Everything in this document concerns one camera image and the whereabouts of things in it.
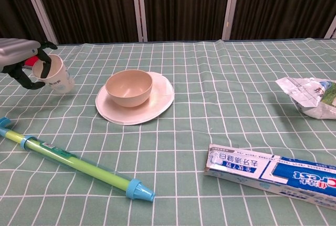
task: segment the plastic bag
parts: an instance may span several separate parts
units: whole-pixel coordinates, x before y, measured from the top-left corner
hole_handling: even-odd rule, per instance
[[[317,119],[336,119],[336,81],[317,78],[290,78],[276,80],[307,116]]]

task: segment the white plastic cup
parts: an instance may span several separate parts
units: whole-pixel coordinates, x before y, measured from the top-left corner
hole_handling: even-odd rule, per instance
[[[37,60],[32,68],[33,75],[40,81],[59,93],[67,93],[71,91],[75,85],[75,81],[68,69],[65,67],[63,60],[55,55],[48,55],[51,58],[51,68],[47,78],[41,78],[43,70],[43,61]]]

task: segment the blue cap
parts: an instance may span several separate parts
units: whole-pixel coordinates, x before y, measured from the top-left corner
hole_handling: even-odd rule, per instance
[[[140,180],[133,179],[127,187],[126,197],[132,200],[141,199],[145,201],[153,201],[155,193],[149,188],[145,187]]]
[[[11,123],[11,120],[7,117],[0,118],[0,136],[5,137],[6,133],[9,131],[5,127]]]

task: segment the robotic arm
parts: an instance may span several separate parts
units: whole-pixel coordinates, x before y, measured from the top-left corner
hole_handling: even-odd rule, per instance
[[[39,89],[43,87],[44,82],[33,83],[22,71],[22,67],[27,59],[37,56],[43,61],[41,78],[46,78],[51,67],[51,59],[43,51],[47,47],[57,49],[57,46],[52,42],[40,43],[35,40],[0,38],[0,72],[9,74],[24,88]]]

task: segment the curtain fold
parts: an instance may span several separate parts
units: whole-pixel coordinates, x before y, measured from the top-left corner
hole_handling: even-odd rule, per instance
[[[30,0],[0,0],[0,38],[46,41]]]
[[[60,44],[137,42],[133,0],[42,0]]]
[[[230,39],[324,38],[336,0],[237,0]]]
[[[148,41],[221,39],[227,0],[144,0]]]

